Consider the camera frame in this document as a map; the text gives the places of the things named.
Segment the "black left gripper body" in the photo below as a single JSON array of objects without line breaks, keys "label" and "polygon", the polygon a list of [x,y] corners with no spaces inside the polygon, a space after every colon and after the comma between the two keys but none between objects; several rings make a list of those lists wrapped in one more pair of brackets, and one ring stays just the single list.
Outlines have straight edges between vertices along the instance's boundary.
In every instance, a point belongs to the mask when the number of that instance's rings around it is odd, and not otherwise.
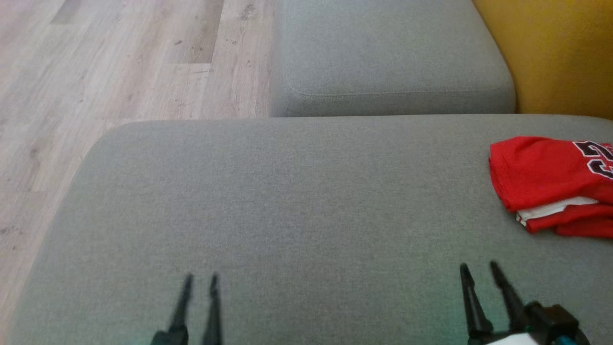
[{"label": "black left gripper body", "polygon": [[151,339],[151,345],[188,345],[187,327],[175,327],[167,331],[157,331]]}]

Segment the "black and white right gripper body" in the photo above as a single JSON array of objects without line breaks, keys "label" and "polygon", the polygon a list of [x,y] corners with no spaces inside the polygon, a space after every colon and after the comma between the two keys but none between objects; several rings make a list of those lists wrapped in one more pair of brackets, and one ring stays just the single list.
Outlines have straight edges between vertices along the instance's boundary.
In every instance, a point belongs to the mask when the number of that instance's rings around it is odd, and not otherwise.
[{"label": "black and white right gripper body", "polygon": [[579,321],[563,306],[536,306],[532,312],[534,331],[495,332],[468,336],[469,345],[589,345]]}]

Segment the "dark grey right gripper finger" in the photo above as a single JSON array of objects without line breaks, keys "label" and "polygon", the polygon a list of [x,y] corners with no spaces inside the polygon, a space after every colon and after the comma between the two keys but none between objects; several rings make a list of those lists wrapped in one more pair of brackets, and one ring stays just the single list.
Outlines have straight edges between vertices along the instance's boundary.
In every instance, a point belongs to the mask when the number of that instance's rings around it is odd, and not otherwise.
[{"label": "dark grey right gripper finger", "polygon": [[490,269],[493,280],[503,296],[504,306],[509,319],[509,330],[534,331],[535,325],[533,324],[532,312],[540,304],[537,301],[533,301],[525,305],[498,262],[491,261]]},{"label": "dark grey right gripper finger", "polygon": [[475,282],[467,264],[460,265],[465,319],[469,336],[489,336],[493,334],[493,325],[484,313],[475,291]]}]

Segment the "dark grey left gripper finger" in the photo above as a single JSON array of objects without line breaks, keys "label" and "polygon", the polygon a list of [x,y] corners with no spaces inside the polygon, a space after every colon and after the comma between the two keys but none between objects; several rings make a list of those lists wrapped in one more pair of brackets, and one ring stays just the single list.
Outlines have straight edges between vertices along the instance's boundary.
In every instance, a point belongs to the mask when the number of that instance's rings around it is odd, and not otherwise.
[{"label": "dark grey left gripper finger", "polygon": [[182,289],[178,298],[175,310],[171,317],[170,328],[186,327],[188,316],[188,306],[190,304],[191,292],[193,284],[193,274],[189,273],[182,283]]},{"label": "dark grey left gripper finger", "polygon": [[221,321],[219,278],[218,274],[214,274],[212,275],[209,286],[209,313],[206,321],[205,333],[202,337],[203,345],[223,344],[223,327]]}]

